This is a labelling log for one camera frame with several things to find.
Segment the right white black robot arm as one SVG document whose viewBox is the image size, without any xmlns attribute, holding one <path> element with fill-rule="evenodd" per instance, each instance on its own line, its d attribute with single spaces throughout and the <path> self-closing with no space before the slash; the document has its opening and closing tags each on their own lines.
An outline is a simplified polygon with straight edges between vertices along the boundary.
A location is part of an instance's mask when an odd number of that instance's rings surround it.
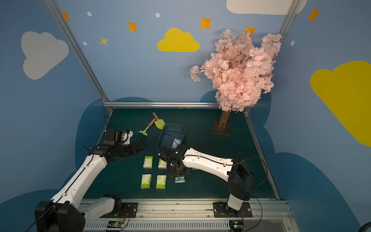
<svg viewBox="0 0 371 232">
<path fill-rule="evenodd" d="M 158 156 L 170 166 L 172 178 L 186 177 L 191 169 L 197 169 L 226 181 L 230 191 L 224 207 L 227 215 L 237 216 L 243 203 L 251 198 L 255 175 L 246 160 L 215 157 L 185 145 L 175 149 L 162 147 Z"/>
</svg>

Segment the pink cherry blossom tree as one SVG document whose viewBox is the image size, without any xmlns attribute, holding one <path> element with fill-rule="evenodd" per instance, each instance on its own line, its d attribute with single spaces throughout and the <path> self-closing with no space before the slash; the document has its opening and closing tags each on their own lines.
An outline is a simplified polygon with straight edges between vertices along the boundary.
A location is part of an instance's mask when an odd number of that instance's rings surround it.
<svg viewBox="0 0 371 232">
<path fill-rule="evenodd" d="M 251 31 L 238 30 L 238 35 L 226 29 L 215 42 L 215 52 L 202 66 L 193 66 L 190 76 L 199 82 L 204 74 L 217 90 L 215 98 L 222 110 L 220 120 L 213 127 L 214 133 L 226 134 L 232 111 L 242 112 L 255 105 L 262 94 L 269 93 L 272 82 L 274 58 L 281 49 L 281 34 L 269 33 L 260 47 L 253 45 Z"/>
</svg>

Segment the right green circuit board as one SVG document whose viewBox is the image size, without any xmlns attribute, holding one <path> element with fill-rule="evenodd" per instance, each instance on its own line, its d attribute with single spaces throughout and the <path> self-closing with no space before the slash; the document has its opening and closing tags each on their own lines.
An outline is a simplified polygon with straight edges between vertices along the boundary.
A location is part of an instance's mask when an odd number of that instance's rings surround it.
<svg viewBox="0 0 371 232">
<path fill-rule="evenodd" d="M 230 220 L 229 227 L 229 232 L 242 232 L 244 230 L 244 223 L 241 220 Z"/>
</svg>

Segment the blue plastic storage box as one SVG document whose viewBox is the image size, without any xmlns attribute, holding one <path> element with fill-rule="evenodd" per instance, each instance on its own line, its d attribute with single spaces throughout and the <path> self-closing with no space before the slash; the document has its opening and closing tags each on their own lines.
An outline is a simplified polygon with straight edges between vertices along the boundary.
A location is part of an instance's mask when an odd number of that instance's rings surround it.
<svg viewBox="0 0 371 232">
<path fill-rule="evenodd" d="M 185 131 L 185 126 L 182 124 L 166 123 L 161 133 L 157 136 L 157 150 L 160 151 L 162 147 L 172 148 L 174 139 L 181 139 L 183 141 Z"/>
</svg>

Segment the aluminium rail frame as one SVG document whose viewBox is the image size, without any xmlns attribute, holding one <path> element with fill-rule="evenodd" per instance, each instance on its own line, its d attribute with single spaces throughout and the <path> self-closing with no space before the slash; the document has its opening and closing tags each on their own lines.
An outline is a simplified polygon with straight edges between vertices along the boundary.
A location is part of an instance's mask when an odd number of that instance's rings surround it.
<svg viewBox="0 0 371 232">
<path fill-rule="evenodd" d="M 86 207 L 99 199 L 84 199 Z M 251 200 L 253 217 L 216 218 L 214 202 L 226 199 L 123 199 L 122 203 L 138 203 L 136 218 L 98 218 L 85 226 L 82 232 L 137 232 L 137 231 L 229 231 L 230 220 L 241 220 L 248 232 L 297 232 L 299 228 L 286 201 L 272 199 Z M 123 221 L 121 230 L 106 229 L 108 221 Z"/>
</svg>

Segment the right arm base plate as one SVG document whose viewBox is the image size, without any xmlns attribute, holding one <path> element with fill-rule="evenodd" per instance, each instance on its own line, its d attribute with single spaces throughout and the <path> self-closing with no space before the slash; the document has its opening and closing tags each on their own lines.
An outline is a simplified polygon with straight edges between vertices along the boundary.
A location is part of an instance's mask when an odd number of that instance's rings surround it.
<svg viewBox="0 0 371 232">
<path fill-rule="evenodd" d="M 230 208 L 226 202 L 214 202 L 213 213 L 216 218 L 252 218 L 252 209 L 248 202 L 244 202 L 240 210 Z"/>
</svg>

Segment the left green circuit board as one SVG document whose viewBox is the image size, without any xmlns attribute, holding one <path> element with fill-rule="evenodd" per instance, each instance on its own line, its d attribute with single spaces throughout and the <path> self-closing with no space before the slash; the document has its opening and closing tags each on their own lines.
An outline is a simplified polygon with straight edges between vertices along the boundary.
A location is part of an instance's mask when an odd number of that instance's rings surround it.
<svg viewBox="0 0 371 232">
<path fill-rule="evenodd" d="M 124 227 L 123 221 L 108 221 L 106 229 L 117 229 L 121 230 Z"/>
</svg>

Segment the green pocket tissue pack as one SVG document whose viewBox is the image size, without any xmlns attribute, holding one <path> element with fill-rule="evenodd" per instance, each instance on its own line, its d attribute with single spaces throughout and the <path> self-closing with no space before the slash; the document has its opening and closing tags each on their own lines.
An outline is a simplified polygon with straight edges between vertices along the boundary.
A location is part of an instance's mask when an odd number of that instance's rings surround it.
<svg viewBox="0 0 371 232">
<path fill-rule="evenodd" d="M 153 156 L 145 156 L 143 168 L 151 169 L 153 167 Z"/>
</svg>

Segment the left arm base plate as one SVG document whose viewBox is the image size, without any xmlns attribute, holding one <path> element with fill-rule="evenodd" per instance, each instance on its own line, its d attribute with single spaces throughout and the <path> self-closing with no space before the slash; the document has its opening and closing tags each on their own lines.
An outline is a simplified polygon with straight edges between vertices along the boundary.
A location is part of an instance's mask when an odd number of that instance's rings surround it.
<svg viewBox="0 0 371 232">
<path fill-rule="evenodd" d="M 127 203 L 121 204 L 120 209 L 114 208 L 114 210 L 108 214 L 101 216 L 100 218 L 136 218 L 138 212 L 138 203 Z"/>
</svg>

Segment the green toy rake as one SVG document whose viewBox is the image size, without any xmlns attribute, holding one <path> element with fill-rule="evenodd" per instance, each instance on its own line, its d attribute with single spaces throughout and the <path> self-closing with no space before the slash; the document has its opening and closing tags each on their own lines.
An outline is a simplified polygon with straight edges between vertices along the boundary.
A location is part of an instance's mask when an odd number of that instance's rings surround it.
<svg viewBox="0 0 371 232">
<path fill-rule="evenodd" d="M 144 130 L 138 131 L 138 133 L 140 133 L 144 136 L 148 136 L 147 130 L 154 124 L 155 121 L 156 121 L 156 119 L 153 118 L 152 121 L 147 125 L 147 127 Z"/>
</svg>

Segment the green circuit board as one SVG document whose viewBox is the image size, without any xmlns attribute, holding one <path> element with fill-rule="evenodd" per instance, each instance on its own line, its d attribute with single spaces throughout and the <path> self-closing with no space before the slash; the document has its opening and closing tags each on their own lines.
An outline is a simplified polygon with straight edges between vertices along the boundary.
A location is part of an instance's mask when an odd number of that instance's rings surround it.
<svg viewBox="0 0 371 232">
<path fill-rule="evenodd" d="M 242 232 L 244 230 L 244 223 L 241 220 L 230 220 L 229 227 L 229 232 Z"/>
<path fill-rule="evenodd" d="M 117 229 L 121 230 L 124 227 L 123 221 L 108 221 L 106 229 Z"/>
</svg>

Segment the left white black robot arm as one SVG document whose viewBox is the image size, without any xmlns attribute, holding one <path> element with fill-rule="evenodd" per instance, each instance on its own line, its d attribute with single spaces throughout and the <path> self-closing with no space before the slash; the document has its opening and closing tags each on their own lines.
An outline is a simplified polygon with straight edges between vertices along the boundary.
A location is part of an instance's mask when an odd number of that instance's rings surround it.
<svg viewBox="0 0 371 232">
<path fill-rule="evenodd" d="M 35 208 L 35 222 L 39 232 L 81 232 L 86 225 L 105 214 L 120 210 L 119 197 L 103 197 L 81 208 L 80 203 L 99 173 L 116 157 L 123 159 L 144 151 L 148 145 L 142 140 L 128 145 L 110 142 L 96 145 L 67 184 L 49 201 L 41 201 Z"/>
</svg>

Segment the blue tissue pack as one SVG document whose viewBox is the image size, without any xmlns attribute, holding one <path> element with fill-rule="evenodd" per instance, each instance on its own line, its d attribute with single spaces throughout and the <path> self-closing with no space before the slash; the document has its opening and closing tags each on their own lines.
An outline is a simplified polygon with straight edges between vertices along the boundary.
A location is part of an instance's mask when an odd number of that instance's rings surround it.
<svg viewBox="0 0 371 232">
<path fill-rule="evenodd" d="M 185 177 L 176 177 L 175 183 L 185 183 Z"/>
<path fill-rule="evenodd" d="M 173 140 L 173 144 L 172 144 L 172 149 L 176 149 L 181 144 L 182 144 L 182 140 L 181 139 L 174 139 Z"/>
</svg>

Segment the green toy shovel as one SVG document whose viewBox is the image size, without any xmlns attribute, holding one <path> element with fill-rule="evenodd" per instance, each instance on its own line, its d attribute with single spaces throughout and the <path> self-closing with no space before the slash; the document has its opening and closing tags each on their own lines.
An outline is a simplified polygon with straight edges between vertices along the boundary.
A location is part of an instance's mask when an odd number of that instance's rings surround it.
<svg viewBox="0 0 371 232">
<path fill-rule="evenodd" d="M 156 119 L 155 125 L 158 129 L 162 130 L 164 126 L 166 125 L 165 121 L 163 119 L 160 119 L 155 112 L 153 112 L 153 116 Z"/>
</svg>

